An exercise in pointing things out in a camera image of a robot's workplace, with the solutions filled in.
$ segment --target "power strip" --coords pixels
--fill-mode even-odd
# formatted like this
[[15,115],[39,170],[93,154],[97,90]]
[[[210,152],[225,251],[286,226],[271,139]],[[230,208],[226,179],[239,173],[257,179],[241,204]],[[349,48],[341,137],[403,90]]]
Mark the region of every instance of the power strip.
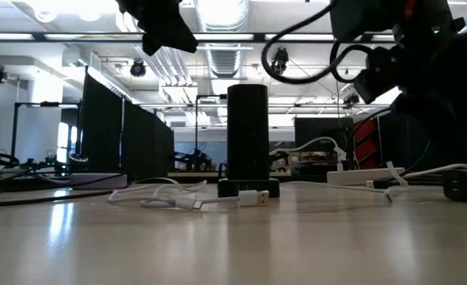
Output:
[[[401,174],[404,172],[404,168],[395,168],[395,171]],[[327,183],[337,186],[365,186],[366,181],[384,180],[392,177],[389,169],[329,171],[327,173]]]
[[[90,181],[113,177],[119,175],[118,173],[72,173],[70,177],[70,184],[82,184]],[[97,183],[86,184],[82,186],[73,187],[74,190],[108,190],[108,189],[121,189],[126,187],[128,181],[127,176],[117,176],[112,179],[105,179]]]

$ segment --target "table surface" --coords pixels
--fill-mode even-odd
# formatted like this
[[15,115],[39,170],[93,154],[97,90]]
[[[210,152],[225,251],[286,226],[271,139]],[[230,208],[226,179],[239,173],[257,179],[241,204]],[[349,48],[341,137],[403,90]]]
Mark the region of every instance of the table surface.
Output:
[[105,200],[0,208],[0,285],[467,284],[467,203],[439,190],[388,206],[379,194],[286,184],[268,207],[200,212]]

